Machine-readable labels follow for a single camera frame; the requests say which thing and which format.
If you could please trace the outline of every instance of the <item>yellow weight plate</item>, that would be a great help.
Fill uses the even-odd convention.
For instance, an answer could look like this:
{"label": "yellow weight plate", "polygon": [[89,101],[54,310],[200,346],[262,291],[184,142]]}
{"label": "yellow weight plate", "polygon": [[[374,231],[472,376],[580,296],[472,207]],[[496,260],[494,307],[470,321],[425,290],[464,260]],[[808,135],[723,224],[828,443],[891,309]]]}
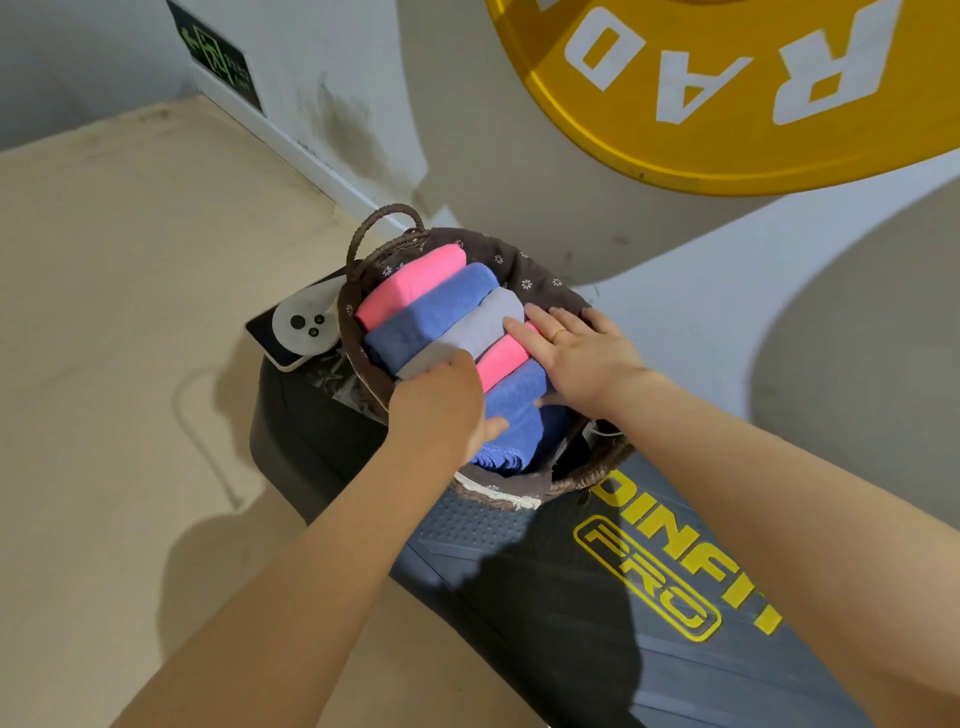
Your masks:
{"label": "yellow weight plate", "polygon": [[547,116],[661,187],[823,187],[960,146],[956,0],[487,0]]}

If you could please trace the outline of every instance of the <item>beige floor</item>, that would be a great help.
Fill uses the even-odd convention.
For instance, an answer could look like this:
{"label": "beige floor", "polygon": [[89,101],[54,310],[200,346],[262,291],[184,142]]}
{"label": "beige floor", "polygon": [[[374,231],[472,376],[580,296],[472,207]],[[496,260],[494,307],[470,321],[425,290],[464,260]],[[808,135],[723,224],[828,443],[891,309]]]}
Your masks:
{"label": "beige floor", "polygon": [[[244,321],[355,221],[204,99],[0,155],[0,725],[106,725],[302,523]],[[539,726],[389,583],[322,726]]]}

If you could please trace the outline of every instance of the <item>hand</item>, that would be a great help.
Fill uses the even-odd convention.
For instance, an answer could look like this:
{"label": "hand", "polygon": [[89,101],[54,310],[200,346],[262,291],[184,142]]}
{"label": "hand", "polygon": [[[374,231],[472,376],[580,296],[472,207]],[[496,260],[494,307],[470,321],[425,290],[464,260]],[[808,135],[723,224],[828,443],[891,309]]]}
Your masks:
{"label": "hand", "polygon": [[427,457],[449,458],[450,469],[457,470],[508,426],[502,417],[484,417],[476,365],[458,350],[423,374],[397,383],[387,440],[422,450]]}
{"label": "hand", "polygon": [[630,340],[595,308],[584,309],[589,325],[562,308],[547,313],[528,303],[524,310],[540,333],[516,319],[504,319],[503,325],[557,388],[542,403],[568,404],[594,420],[613,419],[623,390],[649,371]]}

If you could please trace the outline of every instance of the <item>pink towel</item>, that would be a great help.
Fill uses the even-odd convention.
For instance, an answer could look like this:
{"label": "pink towel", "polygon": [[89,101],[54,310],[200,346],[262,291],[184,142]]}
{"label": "pink towel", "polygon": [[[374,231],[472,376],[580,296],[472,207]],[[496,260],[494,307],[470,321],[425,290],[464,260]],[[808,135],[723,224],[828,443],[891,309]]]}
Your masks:
{"label": "pink towel", "polygon": [[[537,330],[529,321],[526,326]],[[500,379],[514,372],[529,358],[527,350],[509,333],[498,339],[477,362],[477,372],[480,373],[484,393],[489,392]]]}
{"label": "pink towel", "polygon": [[357,319],[367,331],[373,331],[466,265],[467,254],[452,243],[411,260],[373,289],[357,308]]}

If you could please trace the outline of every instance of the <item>forearm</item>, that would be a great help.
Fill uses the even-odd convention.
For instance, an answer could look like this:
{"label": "forearm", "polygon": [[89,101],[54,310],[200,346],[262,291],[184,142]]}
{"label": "forearm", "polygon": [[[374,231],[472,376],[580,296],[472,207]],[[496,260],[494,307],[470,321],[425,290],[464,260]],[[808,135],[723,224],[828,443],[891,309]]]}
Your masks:
{"label": "forearm", "polygon": [[452,474],[445,458],[388,438],[116,725],[313,728],[396,555]]}
{"label": "forearm", "polygon": [[611,419],[822,658],[956,690],[956,531],[659,375],[627,389]]}

